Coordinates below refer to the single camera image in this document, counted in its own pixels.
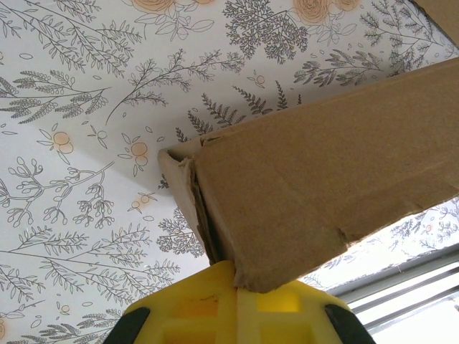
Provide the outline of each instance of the black plastic part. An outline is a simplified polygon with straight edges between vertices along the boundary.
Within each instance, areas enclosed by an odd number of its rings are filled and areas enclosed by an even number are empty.
[[[148,308],[141,307],[123,315],[103,344],[134,344],[149,314]]]
[[[376,344],[353,312],[338,305],[325,306],[325,312],[343,344]]]

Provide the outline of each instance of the cardboard box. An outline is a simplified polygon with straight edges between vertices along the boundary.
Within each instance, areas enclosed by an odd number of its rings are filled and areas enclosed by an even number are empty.
[[[418,0],[459,42],[456,0]],[[228,127],[158,156],[211,264],[268,292],[459,194],[459,59]]]

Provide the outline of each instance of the orange rose illustration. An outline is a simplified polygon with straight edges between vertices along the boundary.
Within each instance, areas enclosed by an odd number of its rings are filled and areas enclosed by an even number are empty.
[[[313,24],[323,22],[328,15],[329,4],[330,0],[293,0],[293,5],[298,11],[300,18]]]
[[[132,5],[139,11],[158,13],[167,10],[174,0],[131,0]]]
[[[336,0],[336,5],[344,11],[352,11],[357,7],[360,0]]]

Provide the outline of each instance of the leafy branch drawing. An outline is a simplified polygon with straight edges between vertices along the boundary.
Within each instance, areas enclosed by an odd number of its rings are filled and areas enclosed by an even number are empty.
[[[0,250],[0,253],[41,261],[40,269],[46,272],[44,280],[52,281],[53,285],[59,284],[70,293],[84,292],[86,287],[93,286],[107,300],[113,299],[121,305],[170,285],[172,275],[180,270],[168,260],[138,270],[144,266],[143,259],[147,257],[144,247],[151,243],[146,227],[130,224],[127,229],[112,231],[110,237],[85,250],[87,239],[85,234],[54,234],[52,229],[37,227],[19,235],[21,244],[16,249]],[[47,254],[27,253],[28,248],[38,246],[43,247]],[[91,257],[98,261],[87,261]],[[0,267],[0,287],[2,290],[14,288],[16,291],[11,291],[10,296],[20,295],[18,302],[22,298],[33,300],[32,287],[39,292],[44,288],[36,276],[23,277],[18,269],[10,269],[6,265]]]
[[[94,19],[93,13],[100,10],[94,1],[56,0],[61,13],[39,2],[22,1],[28,9],[15,9],[0,1],[4,36],[11,33],[20,38],[21,29],[35,32],[51,58],[57,55],[69,70],[84,72],[87,62],[91,68],[123,76],[122,68],[127,66],[133,53],[130,44],[141,42],[141,35],[125,21],[119,26],[112,21],[109,27],[103,25],[102,29],[89,26],[87,23]],[[22,27],[13,26],[12,18],[19,20]]]
[[[278,111],[284,110],[288,108],[288,101],[285,97],[285,93],[282,89],[280,83],[276,80],[276,87],[278,91]],[[266,107],[267,100],[262,100],[261,97],[257,97],[256,95],[244,91],[240,87],[233,86],[233,89],[236,90],[250,107],[250,114],[252,115],[266,115],[273,111],[272,108]],[[217,120],[217,124],[219,128],[226,128],[230,125],[236,125],[241,123],[243,120],[246,119],[247,115],[238,115],[237,109],[230,110],[230,106],[224,106],[223,104],[217,104],[213,102],[212,99],[209,98],[207,94],[203,94],[201,96],[202,102],[206,109],[209,111],[209,114],[213,116],[215,120]],[[298,104],[301,104],[301,96],[298,95]],[[214,126],[205,120],[202,120],[193,112],[197,112],[196,108],[193,110],[188,111],[188,119],[190,123],[193,125],[194,129],[199,135],[204,135],[210,133],[214,130]],[[185,136],[184,132],[180,128],[176,128],[176,137],[179,142],[186,142],[188,141],[188,137]]]
[[[80,224],[85,221],[85,226],[89,226],[95,218],[99,218],[95,224],[96,228],[103,228],[106,224],[111,225],[115,220],[113,217],[108,216],[111,214],[111,207],[113,202],[105,199],[103,181],[105,179],[105,171],[110,168],[114,163],[109,163],[99,171],[83,171],[73,167],[67,168],[69,176],[64,179],[51,180],[48,184],[42,183],[38,180],[38,176],[43,172],[43,166],[39,165],[35,159],[32,159],[31,165],[28,166],[24,159],[21,157],[17,158],[18,166],[16,168],[9,168],[8,172],[23,181],[16,186],[17,190],[21,190],[21,196],[14,196],[10,193],[6,184],[0,179],[0,204],[4,208],[9,208],[11,202],[22,203],[23,206],[10,208],[7,213],[10,214],[7,221],[13,222],[14,227],[18,227],[22,221],[26,221],[28,224],[34,223],[29,207],[33,203],[42,203],[42,200],[38,201],[48,190],[54,190],[58,193],[52,200],[56,202],[55,206],[46,208],[43,211],[43,219],[50,220],[51,223],[55,223],[57,220],[61,220],[62,224],[68,222],[67,217],[62,210],[62,202],[72,193],[73,189],[80,184],[90,181],[93,178],[99,178],[99,181],[93,183],[87,188],[86,194],[91,195],[89,201],[78,201],[82,215],[75,216],[73,220],[76,224]]]
[[[161,174],[161,180],[159,181],[158,189],[160,188],[169,188],[169,184],[167,184],[167,180],[164,174]]]
[[[245,92],[242,88],[238,88],[236,86],[233,86],[236,91],[238,91],[241,96],[244,97],[244,99],[249,103],[250,106],[250,111],[252,112],[252,115],[266,115],[267,113],[270,113],[273,111],[271,108],[265,108],[266,106],[266,100],[261,100],[260,97],[256,97],[252,93]]]
[[[135,106],[140,102],[151,102],[153,105],[167,105],[167,101],[163,99],[161,93],[156,94],[149,90],[142,92],[148,87],[160,86],[179,86],[183,92],[188,92],[191,89],[191,80],[184,79],[185,72],[188,76],[196,76],[203,82],[212,81],[214,75],[209,71],[216,70],[219,66],[223,71],[232,71],[239,73],[244,67],[244,60],[238,53],[227,53],[227,59],[221,61],[222,53],[219,50],[210,53],[204,53],[200,57],[200,62],[192,62],[189,66],[183,66],[185,52],[180,49],[173,55],[169,56],[169,67],[160,68],[156,66],[154,60],[149,59],[145,63],[141,63],[136,67],[138,75],[132,74],[129,82],[134,86],[133,90],[126,95],[110,112],[105,123],[108,123],[111,115],[122,104]]]
[[[49,324],[37,335],[22,335],[25,340],[9,341],[7,344],[17,343],[58,343],[71,340],[74,344],[94,343],[102,344],[107,338],[112,327],[120,320],[121,311],[108,309],[105,313],[92,313],[82,317],[82,321],[76,325],[67,323]]]
[[[25,70],[13,84],[0,77],[0,98],[9,99],[9,107],[0,111],[14,113],[11,118],[21,118],[23,123],[30,123],[52,111],[63,113],[63,118],[81,114],[90,115],[107,104],[103,93],[109,88],[82,91],[74,87],[75,78],[57,71],[49,74]],[[36,90],[41,95],[18,95],[18,90]]]
[[[389,248],[391,250],[394,250],[400,244],[401,241],[412,236],[413,234],[416,234],[419,230],[421,230],[423,221],[427,219],[427,214],[433,211],[437,211],[437,209],[428,209],[427,211],[424,211],[410,218],[409,220],[404,221],[402,224],[392,228],[390,232],[392,235],[392,239],[394,241],[392,242],[392,245]]]
[[[85,243],[89,237],[84,234],[78,234],[77,232],[71,234],[53,234],[51,228],[44,226],[31,228],[30,231],[25,231],[24,236],[19,235],[19,241],[21,244],[17,249],[13,249],[10,252],[19,251],[20,249],[26,249],[37,245],[43,245],[44,249],[48,254],[59,254],[74,253],[75,251],[83,249],[87,244]]]
[[[204,19],[195,23],[191,22],[190,13],[199,7],[198,1],[193,1],[190,4],[179,4],[171,1],[169,7],[164,13],[147,13],[137,18],[135,23],[144,24],[146,31],[147,25],[156,25],[159,28],[156,34],[170,34],[171,42],[175,37],[185,40],[190,32],[205,32],[210,30],[214,25],[214,21]]]
[[[440,210],[440,220],[443,220],[446,216],[452,216],[459,220],[459,198],[452,199],[449,203],[451,207],[442,206]]]
[[[354,56],[350,56],[338,49],[333,49],[333,51],[335,54],[330,53],[331,58],[326,59],[327,62],[330,62],[331,67],[322,68],[317,61],[307,61],[303,64],[303,69],[295,73],[295,83],[302,82],[303,85],[306,85],[312,81],[319,87],[323,87],[336,80],[341,86],[352,83],[357,86],[366,80],[368,72],[383,72],[379,67],[382,59],[371,52],[356,51]]]
[[[296,48],[301,52],[308,47],[308,30],[295,23],[287,10],[275,13],[269,0],[227,1],[223,14],[231,19],[226,25],[230,44],[238,45],[248,59],[257,47],[265,45],[268,59],[283,64],[293,59]]]
[[[457,224],[452,224],[451,221],[440,221],[438,226],[440,229],[437,234],[437,242],[440,244],[442,244],[445,240],[448,240],[453,234],[459,232],[459,226]]]
[[[10,290],[11,299],[17,297],[17,302],[24,299],[25,302],[33,300],[32,288],[38,293],[46,289],[43,283],[39,282],[37,276],[21,276],[19,269],[11,268],[9,265],[0,264],[0,289],[2,292]]]
[[[430,20],[416,4],[394,0],[390,5],[389,0],[378,0],[372,1],[372,6],[378,15],[369,11],[360,17],[361,22],[369,27],[365,37],[372,46],[378,45],[383,37],[389,37],[391,68],[395,74],[421,67],[432,45],[445,45],[443,38],[443,43],[437,42]]]
[[[0,312],[0,319],[5,318],[5,319],[20,319],[22,317],[25,317],[26,315],[24,314],[24,310],[29,307],[35,308],[39,303],[44,302],[44,300],[41,301],[36,301],[33,303],[29,303],[26,305],[25,303],[21,304],[17,309],[11,310],[9,312]]]
[[[326,290],[327,288],[322,285],[321,281],[319,278],[317,278],[316,274],[307,274],[305,277],[301,278],[301,282],[306,283],[307,285],[310,285],[312,287],[318,288],[320,290]]]
[[[167,233],[156,240],[161,251],[172,251],[174,254],[191,253],[194,257],[204,254],[201,244],[178,208],[174,210],[172,219],[164,219],[158,227]]]

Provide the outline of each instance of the floral wallpaper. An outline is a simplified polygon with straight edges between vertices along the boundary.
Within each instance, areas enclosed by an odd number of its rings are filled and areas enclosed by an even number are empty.
[[[159,149],[459,57],[408,0],[0,0],[0,30],[9,344],[101,344],[131,302],[207,266]],[[302,280],[327,290],[458,226],[454,199]]]

